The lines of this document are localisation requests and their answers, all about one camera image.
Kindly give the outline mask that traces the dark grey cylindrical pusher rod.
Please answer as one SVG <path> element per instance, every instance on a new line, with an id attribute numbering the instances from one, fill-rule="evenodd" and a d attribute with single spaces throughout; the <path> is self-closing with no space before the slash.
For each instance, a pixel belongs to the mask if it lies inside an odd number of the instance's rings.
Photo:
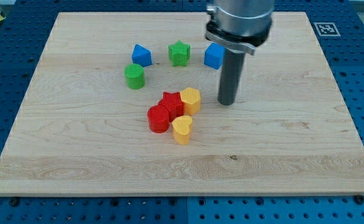
<path id="1" fill-rule="evenodd" d="M 218 102 L 222 105 L 232 105 L 235 102 L 244 62 L 244 52 L 225 49 L 218 88 Z"/>

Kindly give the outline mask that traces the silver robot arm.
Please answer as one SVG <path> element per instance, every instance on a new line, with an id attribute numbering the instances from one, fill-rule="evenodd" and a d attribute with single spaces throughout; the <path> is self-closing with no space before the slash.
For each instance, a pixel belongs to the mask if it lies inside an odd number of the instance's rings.
<path id="1" fill-rule="evenodd" d="M 268 38 L 275 8 L 274 0 L 214 0 L 207 5 L 210 20 L 205 38 L 225 48 L 218 87 L 218 102 L 235 102 L 245 55 Z"/>

